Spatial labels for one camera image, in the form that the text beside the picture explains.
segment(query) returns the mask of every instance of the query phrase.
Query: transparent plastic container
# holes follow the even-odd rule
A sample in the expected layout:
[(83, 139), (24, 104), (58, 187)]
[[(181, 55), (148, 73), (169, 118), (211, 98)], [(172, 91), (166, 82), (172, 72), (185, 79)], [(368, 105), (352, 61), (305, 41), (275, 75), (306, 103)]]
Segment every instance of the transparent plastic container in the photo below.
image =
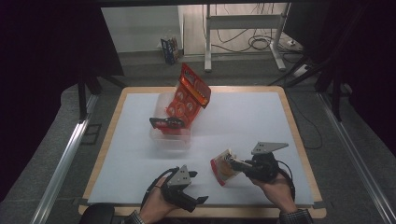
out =
[[(158, 96), (155, 106), (154, 118), (166, 119), (166, 107), (172, 102), (174, 92), (164, 92)], [(151, 127), (149, 137), (154, 141), (156, 148), (167, 150), (184, 150), (191, 146), (191, 127), (189, 129), (180, 129), (179, 134), (163, 134), (159, 129)]]

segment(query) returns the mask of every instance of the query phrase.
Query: person's hand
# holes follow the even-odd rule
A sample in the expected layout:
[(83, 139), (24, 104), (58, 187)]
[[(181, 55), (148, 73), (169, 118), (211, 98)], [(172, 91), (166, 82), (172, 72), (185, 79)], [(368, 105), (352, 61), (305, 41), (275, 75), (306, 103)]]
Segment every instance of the person's hand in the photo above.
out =
[(171, 211), (178, 209), (177, 206), (168, 203), (161, 193), (161, 185), (165, 178), (161, 178), (149, 193), (148, 199), (140, 210), (140, 217), (146, 224), (163, 219)]
[(264, 183), (257, 179), (250, 179), (254, 185), (259, 186), (264, 191), (265, 196), (281, 213), (293, 213), (297, 211), (297, 206), (291, 198), (290, 187), (286, 178), (282, 174), (277, 174), (271, 183)]

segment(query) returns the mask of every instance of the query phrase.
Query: sleeve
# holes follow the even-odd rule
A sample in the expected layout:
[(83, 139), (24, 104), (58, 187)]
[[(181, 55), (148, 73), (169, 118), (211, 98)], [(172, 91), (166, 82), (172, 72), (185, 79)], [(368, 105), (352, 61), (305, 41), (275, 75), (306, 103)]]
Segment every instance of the sleeve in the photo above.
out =
[(295, 213), (280, 214), (279, 222), (280, 224), (311, 224), (314, 220), (308, 210), (299, 209)]
[(123, 219), (119, 224), (145, 224), (142, 218), (139, 216), (136, 210), (131, 215)]

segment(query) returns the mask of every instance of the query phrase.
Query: white desk frame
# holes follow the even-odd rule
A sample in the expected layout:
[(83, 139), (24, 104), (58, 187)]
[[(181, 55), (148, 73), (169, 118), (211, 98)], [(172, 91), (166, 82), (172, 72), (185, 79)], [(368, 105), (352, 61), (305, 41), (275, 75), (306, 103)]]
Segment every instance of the white desk frame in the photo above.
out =
[(283, 26), (288, 14), (290, 3), (285, 5), (281, 14), (273, 15), (222, 15), (210, 16), (210, 5), (206, 5), (206, 44), (205, 44), (205, 71), (212, 71), (212, 46), (210, 43), (210, 31), (230, 29), (276, 29), (274, 41), (271, 41), (270, 49), (274, 55), (277, 68), (286, 71), (277, 45), (283, 31)]

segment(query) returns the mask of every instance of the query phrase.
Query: white wall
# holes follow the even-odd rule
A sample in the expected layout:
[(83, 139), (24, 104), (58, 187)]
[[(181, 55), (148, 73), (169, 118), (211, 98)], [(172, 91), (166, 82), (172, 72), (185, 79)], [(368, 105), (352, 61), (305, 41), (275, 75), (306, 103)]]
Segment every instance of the white wall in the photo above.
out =
[(169, 34), (182, 47), (178, 6), (104, 7), (102, 12), (117, 52), (159, 50), (160, 39)]

